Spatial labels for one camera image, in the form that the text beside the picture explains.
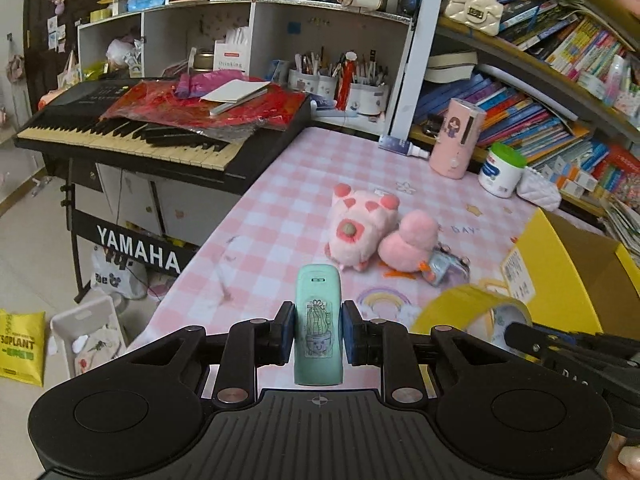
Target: keyboard piano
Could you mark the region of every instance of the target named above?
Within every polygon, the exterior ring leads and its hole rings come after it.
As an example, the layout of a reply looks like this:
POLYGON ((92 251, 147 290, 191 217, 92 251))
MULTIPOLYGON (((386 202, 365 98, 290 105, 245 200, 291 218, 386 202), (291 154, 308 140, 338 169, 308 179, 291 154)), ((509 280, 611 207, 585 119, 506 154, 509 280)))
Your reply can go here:
POLYGON ((283 132, 260 128, 236 144, 161 124, 99 121, 138 81, 73 86, 27 122, 14 137, 15 145, 242 194, 309 122, 307 100, 283 132))

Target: pink bottle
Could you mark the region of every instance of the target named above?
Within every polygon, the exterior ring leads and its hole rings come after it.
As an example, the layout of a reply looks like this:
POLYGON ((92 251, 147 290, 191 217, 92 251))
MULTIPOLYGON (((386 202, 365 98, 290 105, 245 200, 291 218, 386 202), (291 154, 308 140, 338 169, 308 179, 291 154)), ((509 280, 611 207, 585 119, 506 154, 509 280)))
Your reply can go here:
POLYGON ((429 157, 430 166, 449 178, 462 178, 480 136, 486 112, 482 108, 453 98, 429 157))

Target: table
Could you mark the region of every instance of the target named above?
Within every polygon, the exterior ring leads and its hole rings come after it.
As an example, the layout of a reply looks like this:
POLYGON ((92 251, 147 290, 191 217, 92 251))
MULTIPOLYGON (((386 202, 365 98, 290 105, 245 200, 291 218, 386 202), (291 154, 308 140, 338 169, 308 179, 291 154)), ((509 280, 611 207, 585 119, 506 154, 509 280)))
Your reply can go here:
MULTIPOLYGON (((371 140, 322 128, 307 128, 271 164, 211 234, 175 282, 132 349, 187 325, 207 333, 228 332, 233 323, 273 319, 283 301, 295 301, 298 269, 327 263, 325 225, 333 186, 393 192, 403 214, 421 208, 441 225, 440 241, 470 260, 471 280, 502 280, 498 265, 506 256, 535 206, 513 196, 501 199, 467 173, 451 180, 414 157, 380 150, 371 140)), ((560 213, 579 227, 588 224, 560 213)), ((420 310, 439 294, 424 280, 387 278, 388 269, 374 260, 364 272, 340 273, 343 300, 358 303, 365 319, 384 317, 410 326, 420 310), (362 306, 371 294, 399 292, 409 304, 362 306)), ((285 367, 258 370, 258 387, 293 388, 293 352, 285 367)), ((377 388, 375 367, 345 366, 340 388, 377 388)), ((205 395, 210 396, 215 370, 205 395)))

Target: plush toy ear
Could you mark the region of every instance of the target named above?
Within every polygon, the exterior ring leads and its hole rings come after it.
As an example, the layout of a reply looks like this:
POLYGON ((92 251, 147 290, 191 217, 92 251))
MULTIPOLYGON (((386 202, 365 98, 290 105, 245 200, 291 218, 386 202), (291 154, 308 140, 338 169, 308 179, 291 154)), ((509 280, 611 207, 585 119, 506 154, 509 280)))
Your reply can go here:
POLYGON ((389 193, 380 199, 380 205, 385 209, 397 210, 400 205, 400 199, 389 193))
POLYGON ((334 186, 334 195, 338 198, 342 198, 343 196, 347 196, 351 192, 351 186, 349 184, 336 184, 334 186))

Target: beige floor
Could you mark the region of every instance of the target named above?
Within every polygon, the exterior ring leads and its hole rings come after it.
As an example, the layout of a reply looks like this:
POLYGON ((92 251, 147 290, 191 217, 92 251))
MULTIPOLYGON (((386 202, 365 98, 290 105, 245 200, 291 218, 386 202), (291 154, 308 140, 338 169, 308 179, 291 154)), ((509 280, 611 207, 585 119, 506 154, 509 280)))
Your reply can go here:
MULTIPOLYGON (((27 196, 0 218, 0 308, 16 313, 44 310, 47 336, 51 316, 76 306, 70 237, 60 207, 61 184, 54 179, 37 196, 27 196)), ((80 209, 111 217, 102 193, 79 187, 77 200, 80 209)), ((79 241, 85 280, 90 275, 91 248, 89 242, 79 241)), ((121 318, 127 334, 141 332, 154 311, 149 298, 130 302, 121 318)), ((27 418, 38 397, 65 380, 65 373, 61 355, 55 354, 45 360, 44 388, 0 378, 0 478, 35 480, 42 473, 27 434, 27 418)))

